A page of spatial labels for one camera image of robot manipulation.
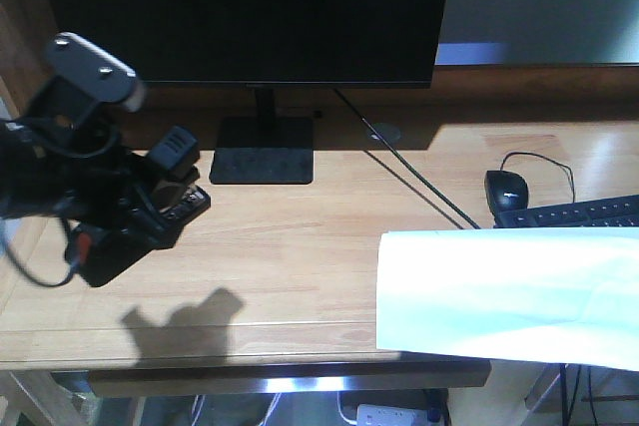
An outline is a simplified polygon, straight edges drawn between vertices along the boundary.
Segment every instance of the screw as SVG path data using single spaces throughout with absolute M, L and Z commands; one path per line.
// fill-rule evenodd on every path
M 100 72 L 100 78 L 106 79 L 113 74 L 113 69 L 111 67 L 100 67 L 98 72 Z

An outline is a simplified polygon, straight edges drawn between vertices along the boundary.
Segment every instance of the black monitor screen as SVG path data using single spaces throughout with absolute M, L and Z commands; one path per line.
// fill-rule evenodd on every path
M 145 81 L 422 85 L 444 0 L 50 0 Z

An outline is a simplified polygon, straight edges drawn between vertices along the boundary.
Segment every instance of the wall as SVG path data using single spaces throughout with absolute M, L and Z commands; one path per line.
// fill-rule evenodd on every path
M 440 65 L 638 63 L 639 0 L 447 0 L 440 42 Z

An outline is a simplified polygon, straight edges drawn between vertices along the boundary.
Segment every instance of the monitor stand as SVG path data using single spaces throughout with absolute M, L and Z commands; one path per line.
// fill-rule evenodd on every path
M 218 185 L 309 184 L 313 119 L 278 117 L 273 89 L 256 89 L 256 117 L 222 120 L 209 180 Z

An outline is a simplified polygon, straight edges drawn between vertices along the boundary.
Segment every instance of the desk leg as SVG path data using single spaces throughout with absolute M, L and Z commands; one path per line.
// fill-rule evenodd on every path
M 36 426 L 87 426 L 46 371 L 2 372 L 0 393 Z

